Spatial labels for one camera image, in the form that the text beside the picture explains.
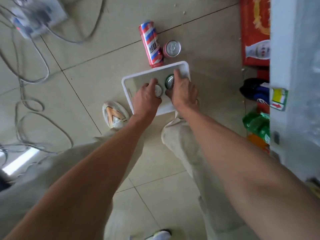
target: trouser leg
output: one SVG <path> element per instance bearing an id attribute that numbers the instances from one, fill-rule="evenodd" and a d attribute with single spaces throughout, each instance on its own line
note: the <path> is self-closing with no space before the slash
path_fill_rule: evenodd
<path id="1" fill-rule="evenodd" d="M 258 239 L 230 204 L 189 124 L 185 120 L 174 119 L 164 127 L 162 142 L 181 160 L 199 189 L 199 204 L 208 239 Z"/>
<path id="2" fill-rule="evenodd" d="M 100 145 L 112 138 L 116 132 L 116 129 L 110 129 L 104 136 L 95 137 L 90 143 L 75 146 L 63 153 L 46 158 L 41 164 L 30 167 L 9 189 L 2 191 L 0 193 L 0 239 L 4 238 L 13 229 L 55 181 Z M 141 138 L 122 182 L 129 175 L 142 154 L 142 149 L 143 139 Z M 106 212 L 106 220 L 108 220 L 111 210 L 112 206 Z"/>

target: beverage can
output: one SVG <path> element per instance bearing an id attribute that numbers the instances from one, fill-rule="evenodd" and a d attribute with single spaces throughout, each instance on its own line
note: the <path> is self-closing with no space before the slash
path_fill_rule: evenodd
<path id="1" fill-rule="evenodd" d="M 158 34 L 154 22 L 146 21 L 139 26 L 140 36 L 148 56 L 149 65 L 152 68 L 163 65 L 164 59 L 158 43 Z"/>
<path id="2" fill-rule="evenodd" d="M 181 44 L 176 40 L 169 40 L 164 45 L 162 51 L 165 57 L 176 57 L 181 52 Z"/>
<path id="3" fill-rule="evenodd" d="M 165 87 L 166 89 L 172 89 L 174 87 L 174 75 L 170 74 L 169 76 L 167 76 L 167 78 L 165 79 Z"/>
<path id="4" fill-rule="evenodd" d="M 160 98 L 161 96 L 162 96 L 162 93 L 163 93 L 163 89 L 162 89 L 162 87 L 160 86 L 160 85 L 158 85 L 158 84 L 156 84 L 155 85 L 155 96 L 156 96 L 156 98 Z"/>

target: bottle image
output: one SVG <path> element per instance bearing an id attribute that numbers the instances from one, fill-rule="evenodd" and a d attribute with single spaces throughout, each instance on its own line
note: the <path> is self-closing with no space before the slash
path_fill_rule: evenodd
<path id="1" fill-rule="evenodd" d="M 245 47 L 245 56 L 261 60 L 270 59 L 270 40 L 263 40 Z"/>

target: tile floor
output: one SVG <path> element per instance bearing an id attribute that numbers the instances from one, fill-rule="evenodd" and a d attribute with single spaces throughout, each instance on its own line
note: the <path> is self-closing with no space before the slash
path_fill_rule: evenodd
<path id="1" fill-rule="evenodd" d="M 68 3 L 70 20 L 55 30 L 69 39 L 88 33 L 101 0 L 62 2 Z M 36 40 L 54 75 L 46 83 L 27 85 L 26 93 L 45 104 L 43 113 L 64 129 L 76 145 L 107 132 L 101 111 L 103 102 L 118 101 L 130 110 L 121 79 L 150 68 L 138 33 L 138 26 L 150 19 L 156 24 L 161 44 L 170 39 L 181 42 L 180 55 L 166 63 L 189 63 L 191 79 L 200 90 L 202 110 L 246 136 L 241 121 L 245 104 L 238 92 L 242 84 L 238 2 L 107 0 L 98 30 L 89 42 L 74 45 L 49 34 Z M 11 5 L 9 0 L 0 3 Z M 0 30 L 0 49 L 16 68 L 10 29 L 0 23 Z M 15 42 L 23 75 L 42 77 L 44 66 L 30 42 L 19 33 L 15 33 Z M 0 71 L 0 143 L 10 143 L 15 141 L 18 82 L 2 60 Z M 106 239 L 128 239 L 129 235 L 143 239 L 159 228 L 173 228 L 173 239 L 206 239 L 197 187 L 179 159 L 161 142 L 161 130 L 173 118 L 174 113 L 158 116 L 146 131 L 142 156 L 114 196 Z M 59 131 L 38 117 L 29 117 L 26 128 L 33 140 L 51 143 L 58 150 L 69 146 Z"/>

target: white tray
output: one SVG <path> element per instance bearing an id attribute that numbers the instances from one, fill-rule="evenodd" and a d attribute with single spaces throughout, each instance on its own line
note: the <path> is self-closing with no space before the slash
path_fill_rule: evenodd
<path id="1" fill-rule="evenodd" d="M 160 106 L 158 108 L 156 116 L 175 111 L 175 108 L 174 108 L 170 98 L 168 98 L 165 95 L 166 78 L 168 75 L 173 74 L 175 68 L 180 69 L 180 73 L 181 73 L 182 77 L 187 77 L 189 80 L 191 80 L 189 65 L 186 61 L 179 61 L 179 62 L 176 62 L 173 64 L 153 68 L 148 71 L 139 72 L 139 73 L 125 76 L 124 78 L 122 78 L 122 86 L 124 89 L 124 93 L 125 93 L 125 96 L 128 100 L 129 106 L 130 106 L 133 114 L 134 114 L 134 108 L 132 105 L 133 96 L 136 94 L 136 92 L 138 92 L 138 90 L 145 83 L 149 83 L 152 78 L 157 78 L 158 84 L 163 88 L 163 94 L 161 96 L 162 103 L 160 104 Z"/>

